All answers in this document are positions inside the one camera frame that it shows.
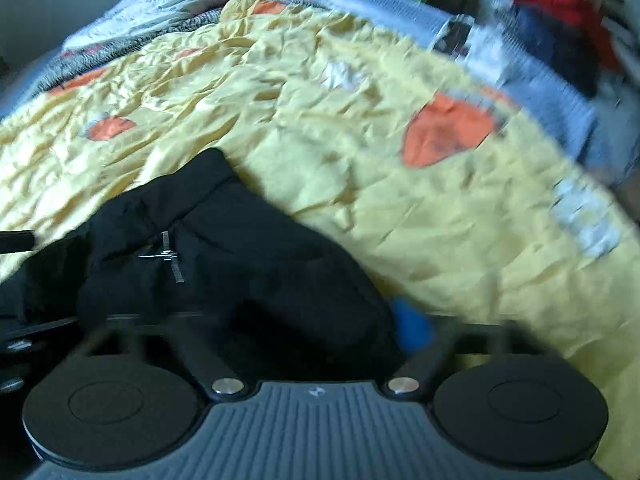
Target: metal screw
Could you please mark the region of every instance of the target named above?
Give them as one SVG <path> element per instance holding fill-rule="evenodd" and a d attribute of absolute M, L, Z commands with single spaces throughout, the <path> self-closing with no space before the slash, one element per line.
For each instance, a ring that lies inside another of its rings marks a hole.
<path fill-rule="evenodd" d="M 20 377 L 9 379 L 8 381 L 0 383 L 0 394 L 10 394 L 12 392 L 17 392 L 23 386 L 24 379 L 21 379 Z"/>
<path fill-rule="evenodd" d="M 28 339 L 18 339 L 18 341 L 11 341 L 6 346 L 6 349 L 9 352 L 22 352 L 23 350 L 30 348 L 32 345 L 33 343 Z"/>
<path fill-rule="evenodd" d="M 215 381 L 212 388 L 219 395 L 235 395 L 244 388 L 244 383 L 240 379 L 226 377 Z"/>
<path fill-rule="evenodd" d="M 386 386 L 396 395 L 412 394 L 420 388 L 420 383 L 411 377 L 396 377 L 391 379 Z"/>

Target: bed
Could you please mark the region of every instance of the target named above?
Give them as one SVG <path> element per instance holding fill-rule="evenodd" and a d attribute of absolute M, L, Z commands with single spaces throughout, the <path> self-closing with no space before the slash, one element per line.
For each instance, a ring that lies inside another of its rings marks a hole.
<path fill-rule="evenodd" d="M 635 480 L 640 238 L 575 163 L 606 156 L 593 110 L 519 52 L 520 79 L 487 91 L 419 47 L 447 19 L 411 0 L 231 0 L 216 22 L 161 34 L 5 117 L 0 228 L 35 229 L 44 246 L 217 146 L 388 296 L 474 322 L 513 317 L 560 349 L 609 403 L 597 463 Z M 416 118 L 453 90 L 484 92 L 504 125 L 422 164 L 407 139 L 424 140 Z M 552 215 L 560 182 L 590 193 L 615 248 L 581 251 L 581 231 Z M 22 259 L 4 257 L 2 277 Z"/>

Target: gray blanket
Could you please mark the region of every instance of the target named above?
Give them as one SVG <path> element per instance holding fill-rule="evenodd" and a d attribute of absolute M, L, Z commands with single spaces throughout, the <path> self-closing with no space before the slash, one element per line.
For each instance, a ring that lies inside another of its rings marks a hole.
<path fill-rule="evenodd" d="M 323 8 L 322 3 L 315 0 L 278 1 L 286 4 L 302 4 Z M 169 27 L 137 38 L 123 38 L 105 44 L 94 44 L 78 50 L 62 51 L 49 62 L 47 67 L 33 81 L 29 90 L 25 92 L 22 102 L 27 102 L 42 92 L 51 90 L 76 76 L 99 68 L 114 59 L 136 52 L 158 36 L 170 32 L 191 32 L 204 25 L 219 23 L 221 12 L 222 9 L 208 10 L 194 18 L 184 20 L 175 27 Z"/>

